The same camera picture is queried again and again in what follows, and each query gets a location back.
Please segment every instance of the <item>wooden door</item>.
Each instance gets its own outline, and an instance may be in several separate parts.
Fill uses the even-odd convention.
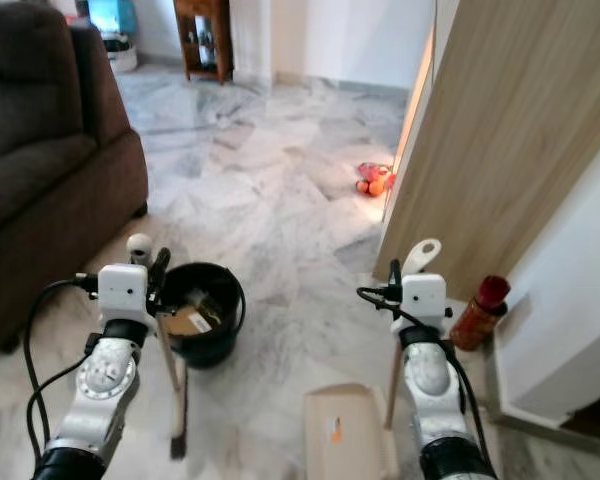
[[[430,270],[468,299],[510,272],[600,148],[600,0],[461,1],[409,142],[375,276],[436,237]]]

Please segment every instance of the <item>black bucket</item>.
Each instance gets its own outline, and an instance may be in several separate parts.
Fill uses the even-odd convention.
[[[190,367],[210,368],[227,358],[236,345],[246,312],[244,291],[227,268],[213,263],[187,263],[167,272],[162,304],[176,309],[188,306],[186,297],[193,288],[207,292],[220,307],[220,326],[197,335],[169,334],[169,342]],[[236,322],[238,303],[240,318]]]

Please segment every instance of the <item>red cap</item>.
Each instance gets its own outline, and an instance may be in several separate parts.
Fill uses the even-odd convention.
[[[511,286],[505,278],[489,275],[480,284],[476,302],[485,310],[493,310],[502,305],[509,290]]]

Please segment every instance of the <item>red toy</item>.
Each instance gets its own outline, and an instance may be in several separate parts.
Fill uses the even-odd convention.
[[[372,197],[378,197],[386,190],[390,190],[396,180],[396,175],[391,173],[389,165],[361,163],[358,171],[364,180],[356,182],[356,189]]]

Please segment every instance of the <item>red bottle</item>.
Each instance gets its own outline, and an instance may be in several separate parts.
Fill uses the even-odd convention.
[[[456,347],[475,350],[493,332],[498,320],[507,313],[504,297],[509,290],[509,282],[502,277],[490,275],[482,281],[478,293],[449,332]]]

